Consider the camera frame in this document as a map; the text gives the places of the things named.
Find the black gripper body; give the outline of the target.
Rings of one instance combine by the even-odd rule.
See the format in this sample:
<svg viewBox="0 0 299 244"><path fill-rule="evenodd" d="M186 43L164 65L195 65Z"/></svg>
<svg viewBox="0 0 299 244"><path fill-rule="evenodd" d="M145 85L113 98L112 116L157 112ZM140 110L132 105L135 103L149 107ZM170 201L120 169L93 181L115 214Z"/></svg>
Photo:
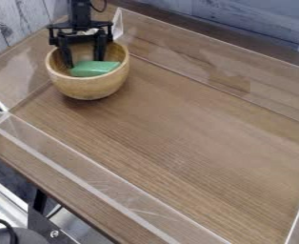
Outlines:
<svg viewBox="0 0 299 244"><path fill-rule="evenodd" d="M107 35L108 41L113 40L112 33L113 22L112 21L91 21L88 26L77 26L69 21L49 24L47 26L49 31L48 42L51 45L60 46L61 41L65 40L69 44L84 43L93 40L97 34L80 34L80 31L89 31L91 29L103 30Z"/></svg>

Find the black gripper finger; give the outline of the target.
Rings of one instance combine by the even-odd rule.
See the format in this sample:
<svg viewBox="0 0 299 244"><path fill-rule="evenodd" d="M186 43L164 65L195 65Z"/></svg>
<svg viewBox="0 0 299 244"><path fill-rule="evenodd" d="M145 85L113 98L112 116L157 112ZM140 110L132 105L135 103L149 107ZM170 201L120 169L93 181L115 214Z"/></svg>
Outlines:
<svg viewBox="0 0 299 244"><path fill-rule="evenodd" d="M59 37L59 49L63 55L63 60L68 68L73 67L71 49L68 47L68 39L64 36Z"/></svg>
<svg viewBox="0 0 299 244"><path fill-rule="evenodd" d="M95 34L95 61L103 61L107 49L105 30L99 30Z"/></svg>

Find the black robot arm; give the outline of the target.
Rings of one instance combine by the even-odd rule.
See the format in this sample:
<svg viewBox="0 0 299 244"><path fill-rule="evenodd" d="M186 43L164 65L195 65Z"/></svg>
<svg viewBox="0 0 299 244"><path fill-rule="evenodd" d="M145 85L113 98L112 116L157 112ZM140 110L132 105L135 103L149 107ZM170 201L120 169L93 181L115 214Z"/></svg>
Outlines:
<svg viewBox="0 0 299 244"><path fill-rule="evenodd" d="M91 42L93 44L93 60L103 61L108 43L113 38L113 22L97 21L92 19L92 10L104 12L108 3L99 10L92 0L68 0L68 20L56 24L49 24L48 42L55 46L61 55L65 66L73 67L71 45Z"/></svg>

